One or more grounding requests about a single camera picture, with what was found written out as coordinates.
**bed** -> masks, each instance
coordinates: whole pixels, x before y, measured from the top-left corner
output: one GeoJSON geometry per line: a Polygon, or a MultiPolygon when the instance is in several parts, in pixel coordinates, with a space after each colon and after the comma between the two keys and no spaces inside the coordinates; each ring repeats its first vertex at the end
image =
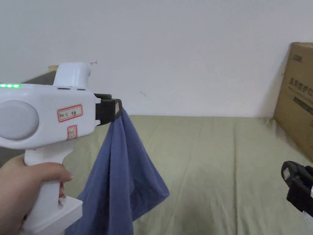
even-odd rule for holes
{"type": "MultiPolygon", "coordinates": [[[[286,160],[311,162],[269,118],[131,116],[170,197],[134,222],[136,235],[311,234],[287,200],[286,160]]],[[[77,140],[64,160],[76,197],[108,125],[77,140]]]]}

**label sticker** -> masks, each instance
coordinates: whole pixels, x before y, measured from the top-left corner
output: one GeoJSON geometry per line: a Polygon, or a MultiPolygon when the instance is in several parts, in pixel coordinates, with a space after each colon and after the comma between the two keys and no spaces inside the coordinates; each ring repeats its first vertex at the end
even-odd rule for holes
{"type": "Polygon", "coordinates": [[[58,110],[59,122],[64,122],[83,115],[83,107],[81,104],[58,110]]]}
{"type": "Polygon", "coordinates": [[[77,138],[77,126],[70,126],[67,128],[67,140],[77,138]]]}
{"type": "Polygon", "coordinates": [[[286,168],[286,169],[283,171],[283,173],[284,173],[284,178],[285,178],[285,180],[286,180],[286,179],[288,179],[288,178],[289,178],[289,176],[290,176],[289,169],[288,169],[288,168],[286,168]]]}
{"type": "Polygon", "coordinates": [[[117,114],[117,112],[120,110],[120,107],[118,105],[118,103],[115,105],[115,114],[117,114]]]}

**cardboard box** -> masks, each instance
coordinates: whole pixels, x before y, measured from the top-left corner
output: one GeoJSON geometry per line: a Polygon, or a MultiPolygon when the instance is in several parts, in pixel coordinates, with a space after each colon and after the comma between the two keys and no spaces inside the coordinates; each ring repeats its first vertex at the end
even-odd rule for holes
{"type": "Polygon", "coordinates": [[[275,120],[313,160],[313,43],[293,43],[275,120]]]}

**blue towel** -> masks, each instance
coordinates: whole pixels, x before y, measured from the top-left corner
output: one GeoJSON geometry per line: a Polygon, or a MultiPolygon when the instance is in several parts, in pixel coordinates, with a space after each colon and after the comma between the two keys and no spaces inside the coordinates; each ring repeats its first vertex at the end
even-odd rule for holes
{"type": "Polygon", "coordinates": [[[78,196],[83,201],[83,217],[66,230],[66,235],[132,235],[133,221],[168,196],[163,179],[123,110],[110,124],[78,196]]]}

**red bordered label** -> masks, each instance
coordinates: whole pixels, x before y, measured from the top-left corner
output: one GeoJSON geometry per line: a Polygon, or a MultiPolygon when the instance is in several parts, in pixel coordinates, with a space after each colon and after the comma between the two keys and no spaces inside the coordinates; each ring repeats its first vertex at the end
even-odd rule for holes
{"type": "Polygon", "coordinates": [[[67,120],[80,117],[82,115],[83,106],[81,104],[58,110],[59,122],[65,122],[67,120]]]}
{"type": "Polygon", "coordinates": [[[77,126],[70,126],[67,128],[67,140],[76,139],[77,138],[77,126]]]}

